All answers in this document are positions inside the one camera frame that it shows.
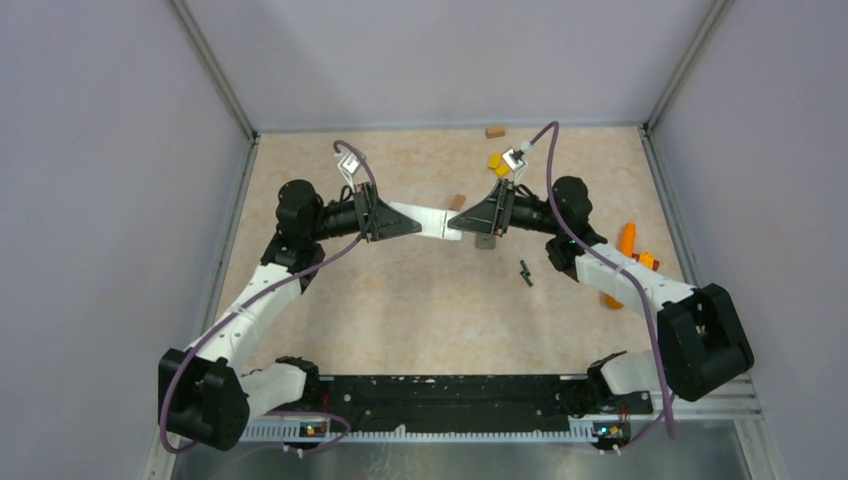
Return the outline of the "grey battery cover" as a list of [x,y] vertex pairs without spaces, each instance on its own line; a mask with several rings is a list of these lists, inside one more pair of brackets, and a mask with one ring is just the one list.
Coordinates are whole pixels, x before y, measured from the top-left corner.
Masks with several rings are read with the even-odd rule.
[[494,250],[497,245],[497,236],[493,234],[476,234],[474,246],[481,250]]

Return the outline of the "white remote control with buttons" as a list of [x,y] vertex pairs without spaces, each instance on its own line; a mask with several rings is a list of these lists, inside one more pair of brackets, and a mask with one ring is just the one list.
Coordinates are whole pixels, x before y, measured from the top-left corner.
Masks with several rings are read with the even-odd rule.
[[448,222],[459,215],[457,211],[390,202],[389,206],[421,225],[417,236],[445,241],[461,241],[463,232],[451,228]]

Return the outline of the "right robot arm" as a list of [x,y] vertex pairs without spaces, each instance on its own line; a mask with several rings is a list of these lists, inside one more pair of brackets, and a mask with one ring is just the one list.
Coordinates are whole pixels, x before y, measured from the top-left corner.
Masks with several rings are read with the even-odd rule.
[[589,223],[593,205],[582,179],[558,178],[547,200],[500,180],[487,198],[451,218],[454,230],[501,236],[509,228],[550,235],[545,249],[554,269],[646,315],[652,346],[615,353],[590,367],[589,404],[612,412],[637,391],[669,390],[695,402],[749,371],[755,358],[730,293],[717,284],[696,287],[627,257]]

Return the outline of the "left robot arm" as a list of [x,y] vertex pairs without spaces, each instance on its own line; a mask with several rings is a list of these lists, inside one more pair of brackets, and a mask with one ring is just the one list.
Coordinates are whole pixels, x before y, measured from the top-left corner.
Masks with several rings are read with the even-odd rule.
[[341,258],[326,256],[323,240],[379,241],[426,229],[423,209],[386,203],[370,183],[353,188],[346,201],[325,203],[310,182],[289,181],[279,190],[276,215],[275,234],[242,293],[200,338],[160,360],[160,440],[171,453],[180,450],[171,434],[226,451],[250,421],[278,406],[314,410],[321,397],[311,380],[314,365],[282,359],[251,370],[254,350],[318,271]]

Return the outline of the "tan wooden block right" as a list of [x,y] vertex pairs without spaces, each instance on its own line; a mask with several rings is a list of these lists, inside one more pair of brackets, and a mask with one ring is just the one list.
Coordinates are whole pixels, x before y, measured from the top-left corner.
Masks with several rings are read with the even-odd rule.
[[464,204],[466,202],[466,196],[462,194],[456,194],[450,201],[448,209],[451,211],[459,212],[462,210]]

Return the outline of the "tan wooden block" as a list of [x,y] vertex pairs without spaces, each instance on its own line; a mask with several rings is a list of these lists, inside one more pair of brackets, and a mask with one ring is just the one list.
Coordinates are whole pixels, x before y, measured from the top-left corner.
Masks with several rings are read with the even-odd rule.
[[506,127],[504,125],[490,125],[485,128],[484,133],[487,139],[501,138],[506,135]]
[[464,204],[466,202],[466,196],[462,194],[456,194],[450,201],[448,209],[451,211],[459,212],[462,210]]

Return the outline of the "yellow block right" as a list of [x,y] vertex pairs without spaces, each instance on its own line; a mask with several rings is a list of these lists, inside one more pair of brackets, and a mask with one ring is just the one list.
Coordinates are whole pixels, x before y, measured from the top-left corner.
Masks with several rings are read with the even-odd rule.
[[495,173],[495,174],[496,174],[499,178],[503,178],[503,177],[505,177],[505,176],[506,176],[506,175],[508,175],[510,172],[511,172],[510,167],[509,167],[507,164],[505,164],[505,163],[499,164],[499,165],[498,165],[498,166],[494,169],[494,173]]

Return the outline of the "yellow block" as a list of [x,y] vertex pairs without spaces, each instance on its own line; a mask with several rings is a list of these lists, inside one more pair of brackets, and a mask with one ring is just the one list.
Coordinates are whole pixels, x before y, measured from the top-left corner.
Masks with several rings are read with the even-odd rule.
[[508,175],[510,172],[511,172],[510,167],[509,167],[507,164],[505,164],[505,163],[499,164],[499,165],[498,165],[498,166],[494,169],[494,173],[495,173],[495,174],[496,174],[499,178],[503,178],[503,177],[505,177],[505,176],[506,176],[506,175]]
[[487,167],[491,170],[497,170],[502,162],[502,156],[499,153],[494,153],[491,155],[487,162]]

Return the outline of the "yellow block left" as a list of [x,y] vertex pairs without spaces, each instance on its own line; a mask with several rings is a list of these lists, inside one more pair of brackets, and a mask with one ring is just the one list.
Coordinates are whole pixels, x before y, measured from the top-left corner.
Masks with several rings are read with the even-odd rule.
[[499,153],[494,153],[491,155],[487,162],[487,167],[491,170],[497,170],[502,162],[502,156]]

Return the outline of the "green battery long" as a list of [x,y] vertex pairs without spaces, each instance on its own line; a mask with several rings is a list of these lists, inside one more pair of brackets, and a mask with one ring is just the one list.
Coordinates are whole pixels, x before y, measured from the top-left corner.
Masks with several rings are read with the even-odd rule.
[[522,270],[520,272],[522,279],[525,281],[528,287],[533,287],[533,282],[531,280],[531,273],[528,270]]

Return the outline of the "tan wooden block far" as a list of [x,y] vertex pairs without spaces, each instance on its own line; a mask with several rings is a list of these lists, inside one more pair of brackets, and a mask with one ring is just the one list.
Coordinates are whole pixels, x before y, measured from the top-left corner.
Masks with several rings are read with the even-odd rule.
[[504,125],[490,125],[485,128],[484,133],[487,139],[501,138],[506,135],[506,127]]

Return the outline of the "orange toy carrot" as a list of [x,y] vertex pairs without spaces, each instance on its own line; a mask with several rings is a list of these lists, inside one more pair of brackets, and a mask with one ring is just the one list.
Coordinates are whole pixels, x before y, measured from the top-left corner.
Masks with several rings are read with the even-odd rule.
[[[618,250],[628,259],[634,259],[636,232],[636,225],[633,222],[629,222],[624,225],[618,238]],[[608,294],[604,294],[603,299],[604,305],[607,308],[612,310],[619,310],[623,308],[623,305],[620,302]]]

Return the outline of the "orange toy brick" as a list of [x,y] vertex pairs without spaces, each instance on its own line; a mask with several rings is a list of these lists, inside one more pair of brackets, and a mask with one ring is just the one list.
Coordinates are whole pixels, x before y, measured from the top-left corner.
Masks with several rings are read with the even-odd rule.
[[632,258],[652,271],[657,271],[659,269],[660,262],[649,251],[634,253]]

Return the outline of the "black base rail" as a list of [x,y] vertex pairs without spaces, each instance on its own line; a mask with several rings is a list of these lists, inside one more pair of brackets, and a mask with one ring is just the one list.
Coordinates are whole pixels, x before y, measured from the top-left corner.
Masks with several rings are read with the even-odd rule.
[[615,396],[584,375],[338,375],[310,380],[279,410],[331,413],[355,433],[566,431],[578,420],[652,415],[647,392]]

